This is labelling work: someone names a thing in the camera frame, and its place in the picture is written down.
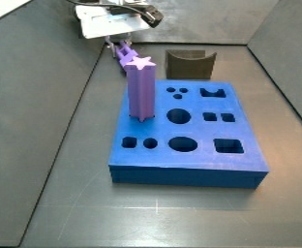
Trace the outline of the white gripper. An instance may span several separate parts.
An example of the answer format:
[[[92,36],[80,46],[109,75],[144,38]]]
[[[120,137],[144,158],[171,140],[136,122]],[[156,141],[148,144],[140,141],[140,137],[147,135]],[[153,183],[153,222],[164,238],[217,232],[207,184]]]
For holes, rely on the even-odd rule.
[[[111,35],[124,34],[124,42],[132,46],[132,33],[149,29],[139,14],[112,15],[104,7],[88,7],[77,5],[76,15],[80,19],[83,35],[87,39],[105,37],[112,57],[116,58],[115,43]]]

